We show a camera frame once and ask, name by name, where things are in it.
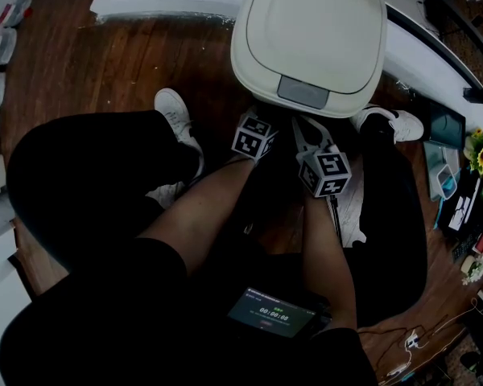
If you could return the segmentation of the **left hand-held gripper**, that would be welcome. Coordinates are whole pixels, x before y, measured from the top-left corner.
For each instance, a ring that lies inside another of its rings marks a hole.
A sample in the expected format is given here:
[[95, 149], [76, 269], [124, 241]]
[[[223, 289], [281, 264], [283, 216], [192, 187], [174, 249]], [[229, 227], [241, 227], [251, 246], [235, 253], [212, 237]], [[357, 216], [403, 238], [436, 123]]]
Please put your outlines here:
[[238, 122], [231, 150], [258, 163], [270, 153], [279, 130], [257, 108], [250, 108]]

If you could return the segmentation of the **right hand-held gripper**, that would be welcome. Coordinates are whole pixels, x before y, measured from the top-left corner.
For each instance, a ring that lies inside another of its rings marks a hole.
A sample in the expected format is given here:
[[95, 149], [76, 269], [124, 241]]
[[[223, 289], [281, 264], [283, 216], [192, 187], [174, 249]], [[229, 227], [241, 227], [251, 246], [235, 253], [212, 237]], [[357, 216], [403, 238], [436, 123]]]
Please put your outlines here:
[[312, 117], [293, 117], [291, 123], [303, 185], [315, 198], [340, 194], [352, 177], [346, 154], [332, 143], [327, 128]]

